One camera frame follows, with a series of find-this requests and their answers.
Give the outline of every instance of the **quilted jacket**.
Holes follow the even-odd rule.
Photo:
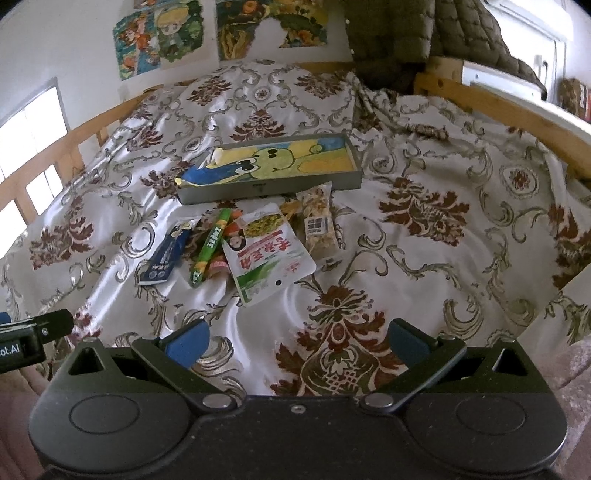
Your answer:
[[[480,0],[342,0],[349,44],[370,88],[403,92],[430,56],[454,57],[507,72],[547,91],[528,64],[511,56],[495,17]]]

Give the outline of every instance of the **blue snack package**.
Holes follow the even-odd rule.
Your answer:
[[[191,223],[183,222],[168,233],[150,259],[148,269],[139,276],[139,286],[156,285],[168,280],[174,266],[183,254],[191,230]]]

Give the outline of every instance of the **snack package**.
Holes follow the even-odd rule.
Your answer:
[[[332,182],[328,182],[297,194],[304,212],[306,248],[316,261],[339,252],[335,225],[330,213],[331,191]]]
[[[192,228],[191,222],[182,222],[174,226],[150,258],[148,269],[139,276],[139,286],[156,285],[168,280],[183,254]]]
[[[275,203],[245,213],[222,245],[243,305],[253,305],[316,270]]]
[[[232,209],[224,208],[219,213],[216,223],[209,232],[203,248],[199,252],[195,263],[190,270],[190,282],[191,286],[198,286],[205,279],[205,270],[209,265],[209,261],[212,259],[213,254],[216,252],[217,246],[222,239],[222,233],[226,229],[228,220],[232,215]]]

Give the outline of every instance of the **black clip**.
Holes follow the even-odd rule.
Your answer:
[[[43,345],[71,334],[73,328],[66,309],[0,325],[0,374],[43,362]]]

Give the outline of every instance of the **green snack stick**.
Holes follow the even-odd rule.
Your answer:
[[[209,265],[209,261],[212,259],[217,246],[220,244],[222,233],[226,229],[226,225],[228,224],[231,215],[232,209],[224,208],[220,212],[219,217],[217,217],[217,221],[210,230],[207,240],[205,240],[205,244],[199,252],[197,260],[191,267],[189,278],[191,286],[196,287],[203,281],[207,265]]]

